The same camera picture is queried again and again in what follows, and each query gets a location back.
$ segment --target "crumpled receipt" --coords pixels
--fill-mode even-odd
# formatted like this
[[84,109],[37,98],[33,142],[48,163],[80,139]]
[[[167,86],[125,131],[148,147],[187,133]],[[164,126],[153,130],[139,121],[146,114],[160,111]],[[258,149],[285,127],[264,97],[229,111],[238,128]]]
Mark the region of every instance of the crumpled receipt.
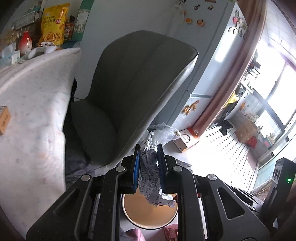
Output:
[[[164,194],[160,187],[159,172],[157,166],[157,152],[152,147],[153,132],[142,141],[141,147],[141,160],[140,160],[140,171],[138,186],[140,193],[143,194],[150,204],[167,205],[174,207],[175,200],[173,196]],[[177,160],[177,164],[191,169],[192,165]]]

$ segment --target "chair cushion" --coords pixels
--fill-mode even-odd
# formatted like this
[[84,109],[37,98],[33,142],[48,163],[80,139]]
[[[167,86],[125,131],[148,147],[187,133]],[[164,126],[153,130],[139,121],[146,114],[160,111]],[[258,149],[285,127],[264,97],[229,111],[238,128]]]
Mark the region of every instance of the chair cushion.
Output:
[[109,164],[110,156],[114,154],[117,134],[108,115],[87,100],[72,102],[71,114],[84,150],[94,167]]

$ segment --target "snack bag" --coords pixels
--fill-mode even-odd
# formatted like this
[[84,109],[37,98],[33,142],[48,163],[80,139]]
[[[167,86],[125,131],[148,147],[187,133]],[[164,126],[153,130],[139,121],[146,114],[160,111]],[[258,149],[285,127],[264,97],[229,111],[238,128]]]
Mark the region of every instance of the snack bag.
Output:
[[66,13],[70,3],[44,9],[41,23],[41,42],[53,42],[55,45],[64,43]]

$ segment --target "screw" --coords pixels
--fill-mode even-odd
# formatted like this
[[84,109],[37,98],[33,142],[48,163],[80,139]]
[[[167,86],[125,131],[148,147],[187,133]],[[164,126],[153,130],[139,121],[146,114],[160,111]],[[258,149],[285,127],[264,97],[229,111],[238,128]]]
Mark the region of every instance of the screw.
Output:
[[88,181],[90,178],[91,178],[91,177],[90,177],[89,175],[83,175],[83,176],[81,177],[81,180],[84,181],[84,182],[86,182],[86,181]]
[[175,172],[180,172],[180,171],[183,170],[183,168],[180,167],[180,166],[174,166],[174,167],[173,167],[173,170],[174,170]]
[[211,181],[215,181],[217,179],[217,176],[215,174],[209,174],[207,177]]
[[123,172],[126,168],[124,166],[118,166],[116,167],[116,171]]

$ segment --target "small cardboard box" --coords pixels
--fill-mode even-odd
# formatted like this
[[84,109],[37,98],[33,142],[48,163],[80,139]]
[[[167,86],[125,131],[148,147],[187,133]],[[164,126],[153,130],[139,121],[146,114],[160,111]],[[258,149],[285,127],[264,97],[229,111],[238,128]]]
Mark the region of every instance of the small cardboard box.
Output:
[[7,106],[0,106],[0,136],[4,134],[10,121],[10,117]]
[[256,125],[246,120],[235,132],[240,143],[246,143],[257,132]]
[[187,150],[188,148],[194,146],[199,142],[199,137],[195,134],[195,132],[191,129],[185,129],[180,131],[181,137],[173,142],[178,147],[180,152]]

